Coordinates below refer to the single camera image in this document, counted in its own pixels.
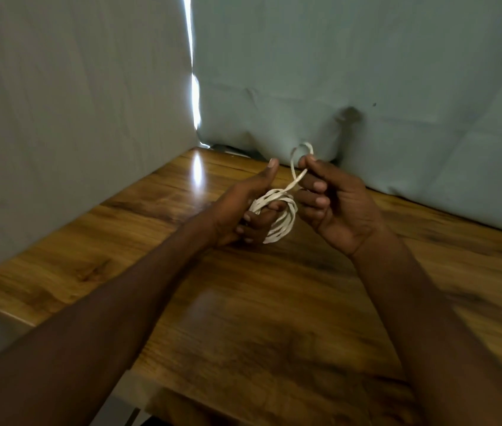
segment table surface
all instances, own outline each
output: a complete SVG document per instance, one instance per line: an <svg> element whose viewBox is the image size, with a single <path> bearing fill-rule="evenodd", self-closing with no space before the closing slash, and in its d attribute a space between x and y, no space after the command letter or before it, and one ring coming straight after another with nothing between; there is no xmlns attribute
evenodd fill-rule
<svg viewBox="0 0 502 426"><path fill-rule="evenodd" d="M0 311L37 325L263 167L211 150L184 153L1 264ZM283 167L275 186L290 180ZM458 313L502 359L502 232L372 194ZM183 278L134 372L246 422L420 423L353 266L302 221L278 243L209 251Z"/></svg>

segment light blue fabric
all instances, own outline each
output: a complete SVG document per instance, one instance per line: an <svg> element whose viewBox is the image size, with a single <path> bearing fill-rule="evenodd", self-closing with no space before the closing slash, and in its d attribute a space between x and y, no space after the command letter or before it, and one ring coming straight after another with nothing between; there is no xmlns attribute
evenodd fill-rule
<svg viewBox="0 0 502 426"><path fill-rule="evenodd" d="M199 134L502 228L502 0L192 0ZM363 122L345 138L334 117Z"/></svg>

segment white rope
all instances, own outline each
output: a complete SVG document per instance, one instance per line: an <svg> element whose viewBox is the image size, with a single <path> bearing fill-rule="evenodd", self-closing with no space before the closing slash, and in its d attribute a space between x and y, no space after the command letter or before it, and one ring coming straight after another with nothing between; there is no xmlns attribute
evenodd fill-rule
<svg viewBox="0 0 502 426"><path fill-rule="evenodd" d="M298 146L304 146L308 148L309 153L314 154L314 151L312 150L312 145L310 143L305 142L301 143ZM298 175L297 177L297 174L294 171L293 158L294 158L294 153L297 149L298 147L293 148L293 150L290 152L290 171L292 173L293 181L289 185L287 185L286 188L274 188L272 190L269 190L264 196L261 196L258 199L254 200L251 206L249 207L249 211L254 212L255 214L259 214L261 212L261 209L267 206L272 201L282 200L287 203L286 209L273 223L263 243L277 242L284 236L288 235L290 233L290 230L292 230L292 226L294 225L294 220L297 215L298 207L297 204L294 203L294 200L292 199L292 196L290 195L289 191L292 190L294 186L298 184L302 178L304 178L304 175L306 175L307 172L307 170L304 169L302 173L300 173L300 175Z"/></svg>

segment fingernail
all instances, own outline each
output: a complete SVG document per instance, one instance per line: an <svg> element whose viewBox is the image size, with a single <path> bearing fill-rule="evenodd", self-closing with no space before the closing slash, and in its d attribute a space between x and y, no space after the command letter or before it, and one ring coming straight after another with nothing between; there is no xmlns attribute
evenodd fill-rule
<svg viewBox="0 0 502 426"><path fill-rule="evenodd" d="M327 197L317 197L316 204L318 206L326 206L328 204L328 198Z"/></svg>
<svg viewBox="0 0 502 426"><path fill-rule="evenodd" d="M323 182L321 180L317 180L314 183L314 189L318 191L319 193L323 193L326 191L326 182Z"/></svg>

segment wood grain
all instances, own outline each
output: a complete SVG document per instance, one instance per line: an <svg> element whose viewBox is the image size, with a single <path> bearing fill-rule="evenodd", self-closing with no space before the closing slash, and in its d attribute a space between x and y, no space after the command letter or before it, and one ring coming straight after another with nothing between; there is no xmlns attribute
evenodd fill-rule
<svg viewBox="0 0 502 426"><path fill-rule="evenodd" d="M122 272L263 163L191 150L0 266L0 311L36 325ZM276 185L290 180L282 168ZM502 232L372 193L472 329L502 359ZM184 276L135 374L256 424L420 424L351 263L303 222Z"/></svg>
<svg viewBox="0 0 502 426"><path fill-rule="evenodd" d="M197 145L182 0L0 0L0 263Z"/></svg>

